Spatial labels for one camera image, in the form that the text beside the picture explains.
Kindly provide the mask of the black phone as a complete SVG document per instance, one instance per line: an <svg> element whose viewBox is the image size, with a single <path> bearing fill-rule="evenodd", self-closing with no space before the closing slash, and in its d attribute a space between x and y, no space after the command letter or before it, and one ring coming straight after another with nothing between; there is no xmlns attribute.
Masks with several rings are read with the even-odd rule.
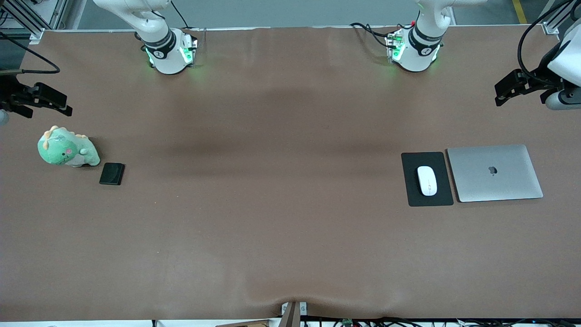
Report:
<svg viewBox="0 0 581 327"><path fill-rule="evenodd" d="M101 185L119 186L122 184L125 165L118 162L106 162L100 175Z"/></svg>

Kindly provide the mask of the white computer mouse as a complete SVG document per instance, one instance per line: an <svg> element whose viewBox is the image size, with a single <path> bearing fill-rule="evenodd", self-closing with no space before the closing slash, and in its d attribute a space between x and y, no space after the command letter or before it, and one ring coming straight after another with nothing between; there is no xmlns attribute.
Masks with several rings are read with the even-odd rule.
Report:
<svg viewBox="0 0 581 327"><path fill-rule="evenodd" d="M420 193L425 197L437 194L438 184L434 170L430 166L419 166L416 169Z"/></svg>

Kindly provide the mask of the black mouse pad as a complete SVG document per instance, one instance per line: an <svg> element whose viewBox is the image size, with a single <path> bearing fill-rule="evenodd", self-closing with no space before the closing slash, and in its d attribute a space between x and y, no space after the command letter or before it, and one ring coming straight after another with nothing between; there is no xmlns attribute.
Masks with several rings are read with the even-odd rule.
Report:
<svg viewBox="0 0 581 327"><path fill-rule="evenodd" d="M402 153L405 187L408 203L411 207L451 206L454 203L452 189L450 187L448 168L444 153L419 152ZM437 192L435 195L426 196L421 192L418 176L418 168L428 166L434 171Z"/></svg>

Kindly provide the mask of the green dinosaur plush toy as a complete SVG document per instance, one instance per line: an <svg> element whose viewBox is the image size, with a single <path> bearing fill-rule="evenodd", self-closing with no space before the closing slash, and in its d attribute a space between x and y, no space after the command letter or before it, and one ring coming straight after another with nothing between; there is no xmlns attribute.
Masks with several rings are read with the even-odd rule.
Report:
<svg viewBox="0 0 581 327"><path fill-rule="evenodd" d="M89 137L52 126L38 140L41 158L50 165L67 165L79 168L100 164L98 151Z"/></svg>

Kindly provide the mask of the silver laptop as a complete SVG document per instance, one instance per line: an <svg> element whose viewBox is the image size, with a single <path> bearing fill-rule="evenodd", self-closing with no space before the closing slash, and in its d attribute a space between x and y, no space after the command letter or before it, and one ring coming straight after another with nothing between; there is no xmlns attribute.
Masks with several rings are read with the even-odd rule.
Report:
<svg viewBox="0 0 581 327"><path fill-rule="evenodd" d="M448 148L447 153L462 203L543 197L523 144Z"/></svg>

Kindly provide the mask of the metal table edge clamp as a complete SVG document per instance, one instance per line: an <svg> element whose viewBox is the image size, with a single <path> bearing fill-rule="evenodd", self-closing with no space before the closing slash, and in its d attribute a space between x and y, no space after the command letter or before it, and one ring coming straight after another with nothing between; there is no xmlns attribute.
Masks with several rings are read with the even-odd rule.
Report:
<svg viewBox="0 0 581 327"><path fill-rule="evenodd" d="M308 327L303 316L308 315L307 302L285 302L281 305L281 320L278 327Z"/></svg>

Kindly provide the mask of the short aluminium frame profile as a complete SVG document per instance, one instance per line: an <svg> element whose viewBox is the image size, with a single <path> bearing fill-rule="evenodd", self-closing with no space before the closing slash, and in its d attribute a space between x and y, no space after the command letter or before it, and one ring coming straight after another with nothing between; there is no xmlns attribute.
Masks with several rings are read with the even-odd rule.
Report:
<svg viewBox="0 0 581 327"><path fill-rule="evenodd" d="M560 25L570 16L570 0L548 0L539 17L543 16L542 27L546 35L558 35Z"/></svg>

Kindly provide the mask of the aluminium frame profile with braces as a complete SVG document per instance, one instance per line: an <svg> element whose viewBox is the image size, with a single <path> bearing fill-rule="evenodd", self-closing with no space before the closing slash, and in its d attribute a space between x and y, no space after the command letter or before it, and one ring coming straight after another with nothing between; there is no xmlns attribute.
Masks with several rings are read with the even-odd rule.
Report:
<svg viewBox="0 0 581 327"><path fill-rule="evenodd" d="M0 0L0 32L38 42L45 31L65 27L73 0Z"/></svg>

